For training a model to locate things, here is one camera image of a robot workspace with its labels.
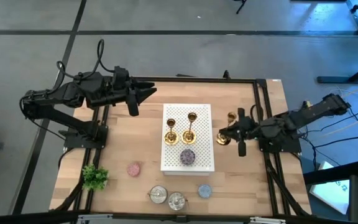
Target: gold candle holder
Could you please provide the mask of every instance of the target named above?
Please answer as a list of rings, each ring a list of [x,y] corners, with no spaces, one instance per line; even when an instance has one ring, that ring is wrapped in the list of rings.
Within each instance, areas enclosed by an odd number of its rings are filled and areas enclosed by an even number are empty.
[[[189,130],[183,132],[183,134],[181,135],[181,140],[185,144],[193,144],[196,141],[196,133],[193,130],[191,130],[191,125],[197,119],[197,114],[191,112],[187,115],[187,118],[190,121],[190,127]]]
[[[167,145],[172,146],[176,143],[178,143],[179,135],[176,131],[172,130],[172,128],[175,126],[176,121],[174,119],[168,119],[167,125],[170,128],[170,130],[165,133],[164,135],[164,141]]]
[[[235,112],[229,112],[227,114],[227,128],[230,126],[230,124],[237,119],[237,115]],[[231,142],[231,138],[218,133],[216,135],[216,142],[222,146],[226,146]]]

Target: artificial plant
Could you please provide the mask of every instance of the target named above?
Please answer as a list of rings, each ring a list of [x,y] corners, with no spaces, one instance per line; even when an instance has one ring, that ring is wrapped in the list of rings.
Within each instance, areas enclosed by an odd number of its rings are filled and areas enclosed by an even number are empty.
[[[105,182],[108,179],[109,171],[103,168],[95,168],[93,164],[85,166],[83,169],[84,184],[83,189],[87,190],[103,190]]]

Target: wooden table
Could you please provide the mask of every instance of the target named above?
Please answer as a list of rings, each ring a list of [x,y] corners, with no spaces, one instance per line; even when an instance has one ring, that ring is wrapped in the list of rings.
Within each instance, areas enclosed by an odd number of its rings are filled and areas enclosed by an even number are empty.
[[[280,80],[267,80],[272,113],[286,111],[284,91]],[[227,113],[246,109],[255,104],[253,87],[244,83],[182,83],[156,82],[157,92],[139,107],[140,115],[130,117],[127,106],[110,108],[107,125],[109,136],[101,151],[100,167],[109,171],[107,187],[95,192],[92,212],[171,214],[167,202],[157,205],[147,193],[155,185],[162,185],[168,193],[179,191],[188,199],[181,213],[189,215],[271,215],[267,176],[263,154],[257,141],[247,141],[246,157],[237,155],[237,144],[214,143],[215,172],[209,177],[167,176],[160,172],[163,103],[211,104],[213,135],[227,125]],[[262,89],[259,90],[264,107]],[[91,120],[93,111],[78,108],[74,117]],[[56,208],[72,191],[80,176],[84,149],[74,149],[62,160],[50,208]],[[304,210],[311,212],[300,162],[289,153],[281,153],[285,183]],[[141,173],[130,177],[126,167],[140,162]],[[212,197],[200,198],[200,184],[213,188]],[[275,188],[279,212],[283,212],[281,195]],[[87,193],[82,194],[80,208],[85,207]]]

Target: white pegboard box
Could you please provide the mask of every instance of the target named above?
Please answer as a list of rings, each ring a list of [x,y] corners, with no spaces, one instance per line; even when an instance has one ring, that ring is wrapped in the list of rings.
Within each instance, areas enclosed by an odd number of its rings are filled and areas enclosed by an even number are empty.
[[[211,105],[207,104],[164,104],[161,137],[161,171],[165,175],[209,175],[215,171],[212,136]],[[181,135],[188,130],[188,113],[197,114],[191,129],[196,133],[194,144],[185,144]],[[165,144],[164,135],[169,131],[167,120],[173,118],[176,123],[173,130],[179,135],[179,141],[173,146]],[[192,165],[180,161],[180,153],[191,149],[196,154]]]

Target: purple textured ball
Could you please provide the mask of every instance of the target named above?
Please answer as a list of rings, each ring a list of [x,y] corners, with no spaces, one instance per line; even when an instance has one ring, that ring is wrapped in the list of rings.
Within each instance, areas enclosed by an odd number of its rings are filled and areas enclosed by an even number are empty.
[[[185,149],[180,153],[180,160],[184,165],[191,165],[195,159],[196,154],[190,149]]]

